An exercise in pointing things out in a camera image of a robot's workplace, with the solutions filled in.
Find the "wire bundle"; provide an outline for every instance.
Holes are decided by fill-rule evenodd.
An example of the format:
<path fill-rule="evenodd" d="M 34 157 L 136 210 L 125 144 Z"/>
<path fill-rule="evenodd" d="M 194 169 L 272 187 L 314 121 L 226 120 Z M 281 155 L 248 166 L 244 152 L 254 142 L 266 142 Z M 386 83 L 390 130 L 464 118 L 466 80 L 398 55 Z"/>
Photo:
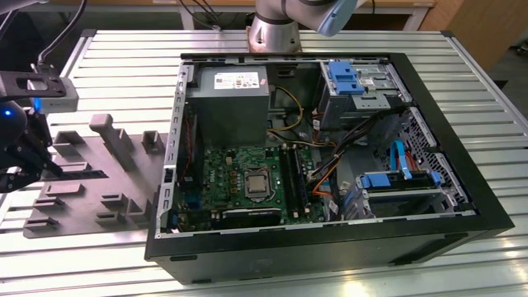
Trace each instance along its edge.
<path fill-rule="evenodd" d="M 310 147 L 326 147 L 326 145 L 322 142 L 317 142 L 316 140 L 312 143 L 309 143 L 302 140 L 288 139 L 277 133 L 277 132 L 284 132 L 284 131 L 292 131 L 292 129 L 294 129 L 301 124 L 304 110 L 302 110 L 302 106 L 300 105 L 300 101 L 298 101 L 297 97 L 293 96 L 293 94 L 285 88 L 277 86 L 276 89 L 282 91 L 288 95 L 288 97 L 293 100 L 293 102 L 296 103 L 297 108 L 298 108 L 298 118 L 297 118 L 297 121 L 286 127 L 268 129 L 266 130 L 268 133 L 273 134 L 274 137 L 277 137 L 281 141 L 292 143 L 292 144 L 304 144 Z"/>
<path fill-rule="evenodd" d="M 322 170 L 329 168 L 326 173 L 324 174 L 322 178 L 318 180 L 317 185 L 313 188 L 314 195 L 317 195 L 317 193 L 320 193 L 318 187 L 322 185 L 322 182 L 328 179 L 328 176 L 336 170 L 338 160 L 341 159 L 341 156 L 345 152 L 346 147 L 356 140 L 358 140 L 362 136 L 366 135 L 370 128 L 373 127 L 373 125 L 381 118 L 384 118 L 385 116 L 389 116 L 392 114 L 401 113 L 405 109 L 406 109 L 406 107 L 398 107 L 398 108 L 393 108 L 390 110 L 378 111 L 368 119 L 365 119 L 350 131 L 348 131 L 346 135 L 344 136 L 341 141 L 337 143 L 337 145 L 332 151 L 332 158 L 318 168 L 316 168 L 314 171 L 312 172 L 312 175 L 316 175 L 320 172 L 322 172 Z"/>

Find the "cable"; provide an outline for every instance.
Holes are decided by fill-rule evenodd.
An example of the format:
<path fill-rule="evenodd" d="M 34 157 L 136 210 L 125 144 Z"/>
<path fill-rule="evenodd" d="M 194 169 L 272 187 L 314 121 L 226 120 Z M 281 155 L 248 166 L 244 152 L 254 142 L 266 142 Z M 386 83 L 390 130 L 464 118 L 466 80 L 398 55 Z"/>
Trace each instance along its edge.
<path fill-rule="evenodd" d="M 220 25 L 220 19 L 217 18 L 221 14 L 217 14 L 216 11 L 213 10 L 212 6 L 209 5 L 209 3 L 206 2 L 206 0 L 201 0 L 205 3 L 205 6 L 209 8 L 210 13 L 214 15 L 216 20 L 217 20 L 217 24 Z"/>
<path fill-rule="evenodd" d="M 314 195 L 321 195 L 321 196 L 328 196 L 332 197 L 332 194 L 329 192 L 313 192 Z"/>
<path fill-rule="evenodd" d="M 416 164 L 416 160 L 414 160 L 414 158 L 412 157 L 412 155 L 410 155 L 410 153 L 409 152 L 405 152 L 405 156 L 409 158 L 409 163 L 410 163 L 410 167 L 412 167 L 412 169 L 413 170 L 418 170 L 420 168 L 418 168 L 418 165 Z"/>
<path fill-rule="evenodd" d="M 285 131 L 285 130 L 289 130 L 300 125 L 300 123 L 302 121 L 302 106 L 300 106 L 298 99 L 293 96 L 292 93 L 289 93 L 289 91 L 285 88 L 276 87 L 276 89 L 281 90 L 288 95 L 288 97 L 294 101 L 294 103 L 297 104 L 297 107 L 298 107 L 298 118 L 293 125 L 289 125 L 288 127 L 282 127 L 282 128 L 268 129 L 268 131 Z"/>
<path fill-rule="evenodd" d="M 282 124 L 284 124 L 284 127 L 289 126 L 288 113 L 282 116 Z M 293 136 L 296 138 L 294 140 L 304 141 L 302 138 L 300 137 L 300 135 L 296 133 L 296 130 L 292 129 L 292 130 L 288 130 L 288 132 L 290 132 L 293 134 Z"/>
<path fill-rule="evenodd" d="M 318 181 L 317 185 L 313 188 L 313 191 L 312 191 L 313 194 L 317 192 L 318 187 L 322 185 L 322 182 L 325 181 L 325 179 L 328 178 L 330 173 L 336 170 L 337 164 L 338 164 L 338 162 L 336 162 L 336 165 L 333 165 L 333 167 L 328 170 L 326 174 L 324 174 L 321 180 Z"/>
<path fill-rule="evenodd" d="M 342 209 L 342 199 L 341 199 L 341 195 L 338 194 L 338 186 L 337 186 L 337 172 L 333 171 L 329 175 L 328 175 L 328 183 L 329 183 L 329 192 L 332 193 L 332 200 L 334 202 L 334 204 L 338 206 L 337 207 L 337 213 L 333 216 L 334 220 L 338 220 L 341 218 L 341 209 Z"/>
<path fill-rule="evenodd" d="M 180 2 L 180 5 L 182 6 L 182 8 L 184 8 L 184 9 L 186 10 L 186 12 L 189 13 L 192 19 L 193 19 L 200 25 L 202 25 L 202 26 L 205 26 L 206 28 L 214 30 L 214 27 L 213 27 L 213 26 L 210 26 L 209 24 L 204 23 L 201 20 L 198 20 L 198 19 L 196 18 L 196 16 L 192 14 L 189 8 L 186 7 L 185 3 L 182 3 L 182 0 L 178 0 L 178 2 Z"/>
<path fill-rule="evenodd" d="M 186 159 L 186 165 L 185 165 L 185 169 L 182 170 L 182 174 L 178 178 L 178 182 L 181 183 L 182 178 L 185 177 L 186 174 L 186 170 L 189 169 L 190 166 L 190 160 L 192 160 L 192 148 L 190 148 L 190 125 L 189 125 L 189 120 L 185 119 L 185 126 L 186 126 L 186 149 L 189 151 L 189 158 Z"/>
<path fill-rule="evenodd" d="M 325 144 L 325 142 L 318 142 L 318 141 L 317 141 L 317 134 L 318 134 L 318 130 L 313 130 L 313 133 L 312 133 L 312 143 L 313 143 L 313 144 Z M 328 142 L 328 143 L 329 143 L 329 145 L 330 145 L 332 147 L 336 146 L 336 143 L 334 143 L 333 141 L 330 141 L 330 142 Z"/>
<path fill-rule="evenodd" d="M 284 142 L 290 142 L 292 144 L 304 144 L 308 145 L 310 147 L 325 147 L 325 145 L 318 145 L 318 144 L 310 144 L 309 142 L 305 141 L 298 141 L 298 140 L 292 140 L 285 138 L 284 136 L 281 136 L 277 132 L 274 131 L 268 131 L 268 133 L 273 134 L 281 141 Z"/>
<path fill-rule="evenodd" d="M 369 132 L 370 128 L 373 127 L 378 119 L 384 118 L 388 115 L 400 113 L 404 110 L 406 110 L 406 107 L 402 106 L 392 110 L 378 111 L 368 119 L 365 119 L 356 127 L 353 127 L 353 129 L 348 131 L 346 135 L 344 136 L 344 138 L 337 143 L 337 146 L 333 149 L 332 152 L 333 158 L 326 163 L 324 163 L 322 166 L 314 169 L 312 176 L 318 174 L 328 167 L 330 167 L 333 165 L 333 162 L 338 161 L 341 155 L 345 152 L 348 145 L 366 135 L 366 133 Z"/>
<path fill-rule="evenodd" d="M 60 32 L 60 34 L 58 34 L 57 38 L 53 40 L 53 42 L 40 52 L 38 59 L 37 59 L 37 65 L 42 65 L 44 64 L 48 54 L 54 50 L 54 48 L 57 47 L 58 43 L 62 41 L 64 37 L 66 37 L 66 35 L 72 31 L 74 25 L 78 22 L 78 19 L 82 16 L 86 3 L 88 3 L 88 0 L 81 0 L 81 5 L 78 6 L 78 10 L 77 10 L 77 13 L 73 16 L 72 21 L 65 26 L 62 32 Z"/>
<path fill-rule="evenodd" d="M 217 26 L 220 26 L 220 19 L 217 18 L 217 15 L 213 13 L 213 10 L 210 9 L 210 11 L 208 11 L 205 9 L 205 7 L 201 5 L 201 3 L 198 3 L 196 0 L 192 0 L 192 2 L 196 3 L 197 6 L 201 7 L 201 9 L 205 12 L 205 17 L 213 22 L 216 23 Z"/>
<path fill-rule="evenodd" d="M 5 16 L 1 25 L 0 25 L 0 40 L 2 38 L 2 35 L 8 31 L 9 25 L 12 21 L 14 20 L 16 14 L 18 13 L 18 10 L 14 9 L 13 11 L 9 11 L 8 15 Z"/>

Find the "blue drive bracket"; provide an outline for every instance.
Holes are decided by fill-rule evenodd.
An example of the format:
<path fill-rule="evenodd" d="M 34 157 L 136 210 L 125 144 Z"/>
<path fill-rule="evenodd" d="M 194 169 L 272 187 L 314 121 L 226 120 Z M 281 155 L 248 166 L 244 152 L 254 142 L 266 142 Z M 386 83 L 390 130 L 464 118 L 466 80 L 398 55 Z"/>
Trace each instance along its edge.
<path fill-rule="evenodd" d="M 328 62 L 328 75 L 336 85 L 337 95 L 362 95 L 364 87 L 349 62 Z"/>
<path fill-rule="evenodd" d="M 361 176 L 361 185 L 364 189 L 369 187 L 390 187 L 390 181 L 385 173 L 372 173 Z"/>

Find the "slotted metal surface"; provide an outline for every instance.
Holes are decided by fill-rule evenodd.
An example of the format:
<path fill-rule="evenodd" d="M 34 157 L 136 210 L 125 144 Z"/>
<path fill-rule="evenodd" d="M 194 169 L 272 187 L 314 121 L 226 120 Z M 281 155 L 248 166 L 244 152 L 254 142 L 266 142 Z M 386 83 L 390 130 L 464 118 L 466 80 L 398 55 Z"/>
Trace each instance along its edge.
<path fill-rule="evenodd" d="M 344 32 L 332 38 L 302 32 L 301 43 L 306 52 L 408 54 L 516 228 L 420 265 L 184 287 L 142 260 L 145 230 L 25 239 L 37 183 L 0 206 L 0 295 L 528 295 L 528 130 L 457 41 L 436 32 Z M 241 31 L 98 31 L 82 38 L 65 70 L 78 88 L 78 111 L 49 116 L 50 133 L 93 135 L 88 121 L 96 113 L 110 113 L 128 134 L 166 132 L 178 55 L 241 52 L 245 45 Z"/>

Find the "wooden cabinet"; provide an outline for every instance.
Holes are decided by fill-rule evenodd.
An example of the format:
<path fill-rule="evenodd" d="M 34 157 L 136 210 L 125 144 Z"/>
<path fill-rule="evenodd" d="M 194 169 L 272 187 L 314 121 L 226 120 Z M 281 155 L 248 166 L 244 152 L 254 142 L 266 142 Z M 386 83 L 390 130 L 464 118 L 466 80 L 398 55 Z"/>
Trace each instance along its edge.
<path fill-rule="evenodd" d="M 450 30 L 485 70 L 528 29 L 526 0 L 437 0 L 420 30 Z"/>

